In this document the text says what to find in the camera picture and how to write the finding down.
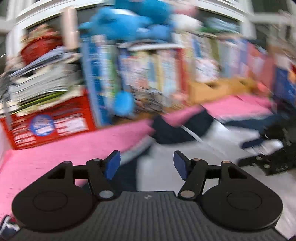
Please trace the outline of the white and navy jacket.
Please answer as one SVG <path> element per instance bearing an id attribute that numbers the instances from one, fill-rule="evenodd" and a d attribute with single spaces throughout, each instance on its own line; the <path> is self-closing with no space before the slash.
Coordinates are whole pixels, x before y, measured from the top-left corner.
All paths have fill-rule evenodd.
<path id="1" fill-rule="evenodd" d="M 173 153 L 180 150 L 188 158 L 200 158 L 218 165 L 228 160 L 236 163 L 240 158 L 268 153 L 281 147 L 279 141 L 266 141 L 256 149 L 242 150 L 240 144 L 258 137 L 258 131 L 236 126 L 224 126 L 214 120 L 203 137 L 188 128 L 182 129 L 192 140 L 177 144 L 159 144 L 148 135 L 129 150 L 121 152 L 121 166 L 111 180 L 117 191 L 178 192 L 183 185 L 173 165 Z M 283 213 L 277 230 L 285 237 L 295 235 L 295 170 L 266 176 L 258 167 L 244 170 L 276 192 L 283 201 Z"/>

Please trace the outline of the pink bunny towel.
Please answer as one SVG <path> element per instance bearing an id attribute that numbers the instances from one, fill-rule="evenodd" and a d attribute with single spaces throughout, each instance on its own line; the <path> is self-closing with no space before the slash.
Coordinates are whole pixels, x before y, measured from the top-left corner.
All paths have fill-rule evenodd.
<path id="1" fill-rule="evenodd" d="M 206 103 L 215 118 L 249 117 L 270 113 L 271 102 L 250 94 L 228 96 Z M 23 188 L 62 161 L 82 165 L 92 158 L 105 158 L 113 150 L 125 152 L 151 135 L 148 119 L 80 133 L 38 147 L 12 150 L 1 144 L 1 217 L 11 214 L 13 198 Z"/>

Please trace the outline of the blue cardboard box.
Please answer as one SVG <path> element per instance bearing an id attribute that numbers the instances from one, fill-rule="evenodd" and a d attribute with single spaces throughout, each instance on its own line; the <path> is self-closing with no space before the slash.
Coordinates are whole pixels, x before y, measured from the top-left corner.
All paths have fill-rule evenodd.
<path id="1" fill-rule="evenodd" d="M 295 65 L 288 69 L 276 67 L 273 95 L 295 106 Z"/>

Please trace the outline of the red plastic crate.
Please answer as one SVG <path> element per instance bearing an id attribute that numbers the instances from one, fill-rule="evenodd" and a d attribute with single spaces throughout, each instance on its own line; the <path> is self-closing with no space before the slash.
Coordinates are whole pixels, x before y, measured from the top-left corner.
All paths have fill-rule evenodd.
<path id="1" fill-rule="evenodd" d="M 87 90 L 75 97 L 43 110 L 18 116 L 11 115 L 11 122 L 1 117 L 1 127 L 15 150 L 27 149 L 59 139 L 96 130 Z"/>

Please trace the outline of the wooden drawer organizer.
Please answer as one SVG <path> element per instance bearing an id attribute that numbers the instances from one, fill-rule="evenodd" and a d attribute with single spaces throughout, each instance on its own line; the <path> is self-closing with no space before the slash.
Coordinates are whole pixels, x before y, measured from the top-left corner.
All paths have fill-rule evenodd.
<path id="1" fill-rule="evenodd" d="M 256 82 L 251 78 L 222 78 L 208 83 L 190 81 L 188 101 L 190 104 L 201 104 L 229 95 L 251 93 L 255 87 Z"/>

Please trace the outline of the blue plush ball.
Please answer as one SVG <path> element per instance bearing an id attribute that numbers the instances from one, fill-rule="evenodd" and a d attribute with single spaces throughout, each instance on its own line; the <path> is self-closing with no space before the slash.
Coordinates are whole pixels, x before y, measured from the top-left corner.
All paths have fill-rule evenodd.
<path id="1" fill-rule="evenodd" d="M 117 116 L 129 116 L 134 111 L 133 94 L 127 91 L 120 91 L 115 95 L 113 112 Z"/>

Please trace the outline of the white colourful card box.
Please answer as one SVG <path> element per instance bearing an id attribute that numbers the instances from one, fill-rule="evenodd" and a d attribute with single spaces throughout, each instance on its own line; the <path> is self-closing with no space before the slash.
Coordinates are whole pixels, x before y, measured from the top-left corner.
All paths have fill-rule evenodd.
<path id="1" fill-rule="evenodd" d="M 215 60 L 198 58 L 195 64 L 195 80 L 200 83 L 216 81 L 219 77 L 219 65 Z"/>

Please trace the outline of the stack of papers and books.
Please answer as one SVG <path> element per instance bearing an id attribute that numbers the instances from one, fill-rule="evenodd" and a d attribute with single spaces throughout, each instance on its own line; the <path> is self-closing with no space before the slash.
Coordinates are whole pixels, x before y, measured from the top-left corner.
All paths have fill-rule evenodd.
<path id="1" fill-rule="evenodd" d="M 83 82 L 81 54 L 57 47 L 19 70 L 1 75 L 1 116 L 75 96 Z"/>

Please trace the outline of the miniature black bicycle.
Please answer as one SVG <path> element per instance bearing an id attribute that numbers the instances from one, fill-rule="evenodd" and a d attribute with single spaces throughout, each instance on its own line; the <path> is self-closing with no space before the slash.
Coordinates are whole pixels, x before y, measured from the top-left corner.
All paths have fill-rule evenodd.
<path id="1" fill-rule="evenodd" d="M 164 97 L 158 90 L 136 90 L 134 92 L 134 99 L 136 113 L 154 113 L 163 111 Z"/>

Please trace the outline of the row of books right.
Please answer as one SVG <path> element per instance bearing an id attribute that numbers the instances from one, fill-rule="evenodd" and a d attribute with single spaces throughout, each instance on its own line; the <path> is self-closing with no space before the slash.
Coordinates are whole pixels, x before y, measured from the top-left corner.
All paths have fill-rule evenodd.
<path id="1" fill-rule="evenodd" d="M 258 45 L 236 33 L 182 32 L 183 69 L 187 80 L 195 80 L 198 58 L 215 60 L 219 65 L 219 78 L 256 79 L 267 57 Z"/>

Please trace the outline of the row of books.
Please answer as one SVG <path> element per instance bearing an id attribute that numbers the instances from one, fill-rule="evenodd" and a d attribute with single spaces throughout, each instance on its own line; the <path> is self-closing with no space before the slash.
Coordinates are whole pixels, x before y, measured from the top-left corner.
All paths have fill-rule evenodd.
<path id="1" fill-rule="evenodd" d="M 256 79 L 267 57 L 258 45 L 236 33 L 182 32 L 183 69 L 187 80 L 195 80 L 198 58 L 215 60 L 219 65 L 219 78 Z"/>
<path id="2" fill-rule="evenodd" d="M 180 108 L 186 102 L 182 88 L 181 52 L 176 43 L 156 43 L 151 40 L 115 44 L 104 35 L 81 34 L 81 63 L 88 89 L 88 98 L 95 125 L 112 123 L 113 104 L 120 91 L 133 94 L 136 90 L 158 90 L 164 97 L 163 111 Z M 133 119 L 142 113 L 134 111 Z"/>

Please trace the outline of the row of books left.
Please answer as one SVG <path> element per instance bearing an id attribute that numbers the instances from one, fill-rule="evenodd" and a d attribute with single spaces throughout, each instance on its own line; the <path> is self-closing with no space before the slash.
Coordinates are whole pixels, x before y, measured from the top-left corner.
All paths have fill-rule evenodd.
<path id="1" fill-rule="evenodd" d="M 88 98 L 95 125 L 112 123 L 113 104 L 120 91 L 133 94 L 136 90 L 158 90 L 164 97 L 163 111 L 180 108 L 186 102 L 182 88 L 181 52 L 176 43 L 156 43 L 151 40 L 115 44 L 104 35 L 81 34 L 81 63 L 88 89 Z M 142 113 L 134 111 L 133 119 Z"/>

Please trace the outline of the small red basket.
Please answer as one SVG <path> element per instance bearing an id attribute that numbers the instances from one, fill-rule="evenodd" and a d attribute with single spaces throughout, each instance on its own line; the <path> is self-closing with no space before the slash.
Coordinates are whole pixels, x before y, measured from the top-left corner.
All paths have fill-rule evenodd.
<path id="1" fill-rule="evenodd" d="M 28 65 L 33 61 L 37 60 L 44 54 L 55 49 L 56 47 L 62 46 L 61 36 L 42 36 L 30 41 L 21 50 L 21 56 L 23 62 Z"/>

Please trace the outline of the stack of teal folders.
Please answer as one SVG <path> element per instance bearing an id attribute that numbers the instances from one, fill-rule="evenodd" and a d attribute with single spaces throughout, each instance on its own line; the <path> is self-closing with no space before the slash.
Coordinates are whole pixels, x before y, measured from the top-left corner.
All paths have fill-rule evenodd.
<path id="1" fill-rule="evenodd" d="M 235 23 L 230 23 L 219 18 L 207 18 L 204 22 L 205 27 L 214 33 L 218 32 L 229 32 L 239 33 L 240 27 Z"/>

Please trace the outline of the cardboard tube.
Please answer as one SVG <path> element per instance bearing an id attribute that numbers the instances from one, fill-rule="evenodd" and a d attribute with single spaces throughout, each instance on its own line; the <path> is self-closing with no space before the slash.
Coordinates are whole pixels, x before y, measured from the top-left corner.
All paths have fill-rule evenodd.
<path id="1" fill-rule="evenodd" d="M 61 12 L 61 33 L 67 50 L 74 51 L 78 48 L 78 19 L 76 9 L 72 6 L 64 8 Z"/>

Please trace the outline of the pink bunny plush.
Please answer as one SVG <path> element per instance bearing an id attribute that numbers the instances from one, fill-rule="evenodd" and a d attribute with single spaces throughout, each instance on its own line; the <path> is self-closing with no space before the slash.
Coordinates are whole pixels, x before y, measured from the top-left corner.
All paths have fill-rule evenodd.
<path id="1" fill-rule="evenodd" d="M 203 23 L 195 18 L 197 7 L 191 1 L 181 1 L 173 4 L 170 20 L 176 32 L 194 32 L 203 27 Z"/>

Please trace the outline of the blue plush toy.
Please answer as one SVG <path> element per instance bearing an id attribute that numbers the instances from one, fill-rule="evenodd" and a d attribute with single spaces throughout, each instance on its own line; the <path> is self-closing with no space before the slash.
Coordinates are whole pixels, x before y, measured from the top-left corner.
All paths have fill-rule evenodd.
<path id="1" fill-rule="evenodd" d="M 172 41 L 173 7 L 164 1 L 115 1 L 97 10 L 89 22 L 79 26 L 80 34 L 104 35 L 114 42 Z"/>

